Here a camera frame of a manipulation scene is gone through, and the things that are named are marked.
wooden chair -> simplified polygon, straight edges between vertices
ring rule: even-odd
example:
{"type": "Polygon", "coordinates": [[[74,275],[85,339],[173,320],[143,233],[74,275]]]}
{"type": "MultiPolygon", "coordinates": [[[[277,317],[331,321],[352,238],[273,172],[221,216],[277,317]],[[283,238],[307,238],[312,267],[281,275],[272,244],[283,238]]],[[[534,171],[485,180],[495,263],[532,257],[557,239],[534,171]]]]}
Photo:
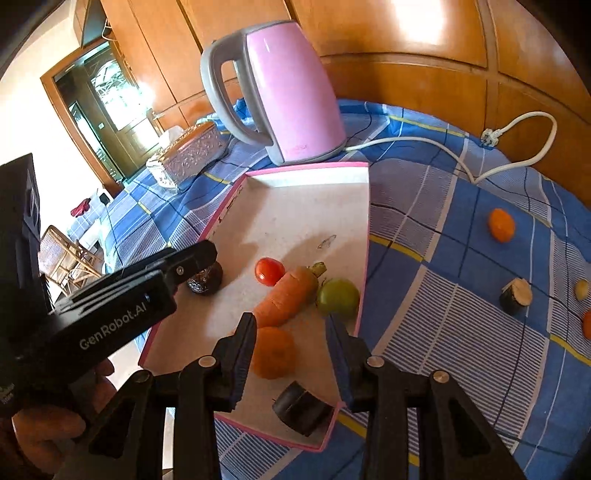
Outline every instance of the wooden chair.
{"type": "Polygon", "coordinates": [[[56,227],[50,225],[41,238],[39,271],[69,296],[93,277],[100,278],[94,267],[100,259],[78,242],[74,243],[56,227]]]}

carrot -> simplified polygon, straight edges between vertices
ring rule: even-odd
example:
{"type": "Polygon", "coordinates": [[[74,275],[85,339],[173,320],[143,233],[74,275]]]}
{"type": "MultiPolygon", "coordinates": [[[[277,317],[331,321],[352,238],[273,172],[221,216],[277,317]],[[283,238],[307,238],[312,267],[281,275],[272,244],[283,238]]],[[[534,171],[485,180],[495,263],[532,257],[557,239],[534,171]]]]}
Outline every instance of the carrot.
{"type": "Polygon", "coordinates": [[[297,267],[275,284],[252,313],[256,326],[279,327],[295,316],[314,297],[318,290],[318,277],[326,271],[322,262],[309,268],[297,267]]]}

gray kettle handle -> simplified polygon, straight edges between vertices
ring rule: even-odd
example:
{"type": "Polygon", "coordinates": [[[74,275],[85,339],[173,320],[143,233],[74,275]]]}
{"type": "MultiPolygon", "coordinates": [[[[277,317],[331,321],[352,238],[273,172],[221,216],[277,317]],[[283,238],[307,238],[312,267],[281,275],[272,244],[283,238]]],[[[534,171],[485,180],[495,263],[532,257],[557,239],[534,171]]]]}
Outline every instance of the gray kettle handle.
{"type": "Polygon", "coordinates": [[[238,31],[216,40],[206,48],[201,56],[201,78],[209,101],[224,126],[232,135],[248,144],[270,146],[273,145],[273,140],[265,131],[266,129],[264,127],[261,128],[262,125],[256,122],[257,128],[264,130],[263,132],[257,132],[245,127],[240,118],[238,118],[232,107],[222,78],[222,65],[227,61],[233,60],[236,73],[238,74],[238,82],[241,85],[246,104],[249,110],[251,110],[251,115],[253,118],[259,117],[258,111],[252,111],[252,108],[258,108],[258,102],[249,102],[249,97],[254,95],[254,78],[252,77],[250,68],[246,66],[248,58],[245,53],[245,41],[245,35],[238,31]]]}

human hand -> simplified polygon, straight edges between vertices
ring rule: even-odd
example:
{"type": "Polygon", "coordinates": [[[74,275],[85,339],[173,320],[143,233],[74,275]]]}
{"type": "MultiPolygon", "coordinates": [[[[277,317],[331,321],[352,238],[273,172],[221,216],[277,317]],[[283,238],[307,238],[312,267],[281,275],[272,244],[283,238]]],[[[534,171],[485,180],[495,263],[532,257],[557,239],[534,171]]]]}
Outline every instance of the human hand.
{"type": "MultiPolygon", "coordinates": [[[[92,407],[100,412],[116,393],[116,388],[105,377],[115,369],[110,360],[104,360],[96,368],[96,385],[92,395],[92,407]]],[[[79,437],[86,429],[86,423],[78,414],[54,405],[25,408],[12,417],[12,426],[18,444],[39,470],[56,473],[63,463],[64,454],[55,440],[79,437]]]]}

pink cutting board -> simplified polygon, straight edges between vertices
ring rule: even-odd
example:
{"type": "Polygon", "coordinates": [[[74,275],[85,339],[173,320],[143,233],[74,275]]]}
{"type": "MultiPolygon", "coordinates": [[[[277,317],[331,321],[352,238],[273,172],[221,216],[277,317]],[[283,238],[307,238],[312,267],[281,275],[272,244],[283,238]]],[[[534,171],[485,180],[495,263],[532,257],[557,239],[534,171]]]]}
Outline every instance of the pink cutting board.
{"type": "MultiPolygon", "coordinates": [[[[363,298],[368,228],[365,163],[308,164],[243,175],[200,236],[216,245],[224,270],[222,288],[211,297],[201,297],[182,285],[176,295],[177,311],[152,328],[140,366],[160,375],[210,354],[217,340],[234,330],[242,312],[250,312],[269,292],[254,276],[261,257],[281,260],[287,270],[323,261],[327,272],[320,280],[348,278],[363,298]],[[320,247],[332,236],[332,242],[320,247]]],[[[311,304],[282,328],[293,334],[298,348],[295,374],[264,380],[250,372],[234,412],[217,417],[283,445],[321,451],[341,406],[324,321],[311,304]],[[271,408],[294,380],[336,407],[331,421],[309,437],[287,427],[271,408]]],[[[357,333],[359,317],[348,329],[357,333]]]]}

